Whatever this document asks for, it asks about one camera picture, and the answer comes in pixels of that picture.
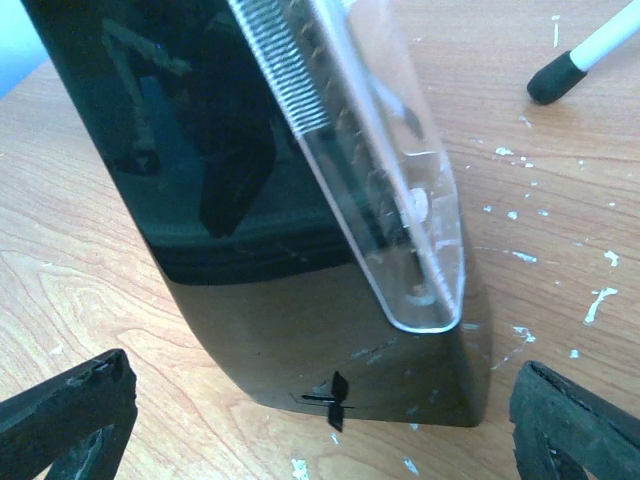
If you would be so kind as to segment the white tripod music stand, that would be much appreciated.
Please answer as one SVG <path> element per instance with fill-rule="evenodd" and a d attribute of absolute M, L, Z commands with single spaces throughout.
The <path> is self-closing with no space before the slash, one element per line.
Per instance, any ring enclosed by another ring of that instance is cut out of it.
<path fill-rule="evenodd" d="M 538 105 L 558 101 L 597 63 L 638 33 L 639 2 L 631 1 L 575 48 L 536 72 L 526 86 L 529 97 Z"/>

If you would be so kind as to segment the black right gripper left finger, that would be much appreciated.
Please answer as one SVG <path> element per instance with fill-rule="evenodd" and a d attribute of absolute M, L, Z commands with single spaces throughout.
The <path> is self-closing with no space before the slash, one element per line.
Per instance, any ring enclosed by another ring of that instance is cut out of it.
<path fill-rule="evenodd" d="M 1 402 L 1 477 L 113 479 L 138 415 L 122 349 Z"/>

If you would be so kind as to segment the black metronome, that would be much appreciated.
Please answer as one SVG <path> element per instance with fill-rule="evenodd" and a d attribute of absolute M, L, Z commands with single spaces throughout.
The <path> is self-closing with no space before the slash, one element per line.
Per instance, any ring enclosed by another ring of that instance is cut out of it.
<path fill-rule="evenodd" d="M 234 1 L 24 7 L 196 338 L 259 404 L 457 427 L 486 411 L 492 327 L 460 208 L 463 313 L 384 314 L 232 10 Z"/>

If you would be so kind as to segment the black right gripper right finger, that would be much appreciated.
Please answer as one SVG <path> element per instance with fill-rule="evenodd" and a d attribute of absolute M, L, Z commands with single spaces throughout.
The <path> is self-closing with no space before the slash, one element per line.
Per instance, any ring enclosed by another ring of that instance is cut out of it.
<path fill-rule="evenodd" d="M 522 479 L 637 479 L 639 419 L 538 361 L 509 401 Z"/>

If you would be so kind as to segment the clear metronome cover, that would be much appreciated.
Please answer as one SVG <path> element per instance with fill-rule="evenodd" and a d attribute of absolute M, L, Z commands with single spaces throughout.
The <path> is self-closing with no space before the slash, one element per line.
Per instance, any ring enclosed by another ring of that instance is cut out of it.
<path fill-rule="evenodd" d="M 416 334 L 456 327 L 458 191 L 393 5 L 230 7 L 388 321 Z"/>

